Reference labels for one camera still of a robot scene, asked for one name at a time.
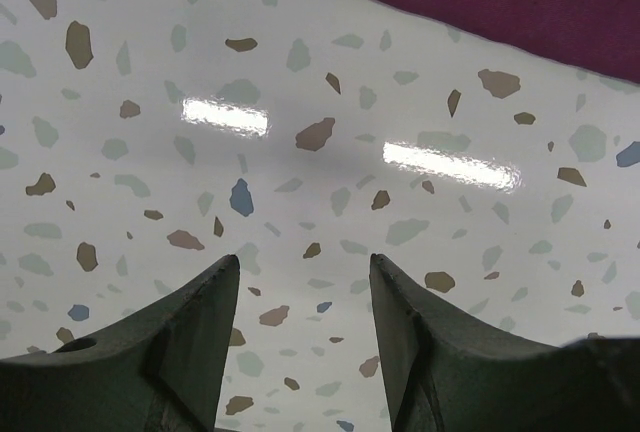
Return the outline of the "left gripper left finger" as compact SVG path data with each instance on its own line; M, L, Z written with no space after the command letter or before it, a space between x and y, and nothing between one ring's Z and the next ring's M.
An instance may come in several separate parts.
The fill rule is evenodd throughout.
M106 328L2 360L2 430L214 430L239 279L227 255Z

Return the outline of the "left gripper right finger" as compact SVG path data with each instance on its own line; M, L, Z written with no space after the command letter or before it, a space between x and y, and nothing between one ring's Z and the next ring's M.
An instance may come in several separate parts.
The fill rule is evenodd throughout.
M493 327L370 258L372 310L394 431L636 431L639 340L563 347Z

